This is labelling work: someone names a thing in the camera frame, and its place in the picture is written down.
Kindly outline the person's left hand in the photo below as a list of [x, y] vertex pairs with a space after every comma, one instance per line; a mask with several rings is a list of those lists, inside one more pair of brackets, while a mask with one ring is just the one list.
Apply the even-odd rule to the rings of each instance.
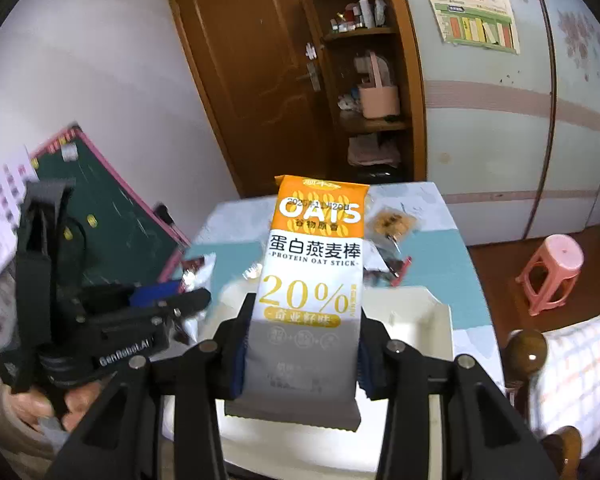
[[90, 382], [66, 391], [67, 411], [62, 416], [56, 414], [52, 402], [45, 394], [35, 388], [24, 393], [11, 393], [8, 390], [7, 399], [17, 417], [29, 426], [38, 429], [43, 418], [57, 417], [65, 430], [71, 432], [76, 429], [101, 392], [100, 382]]

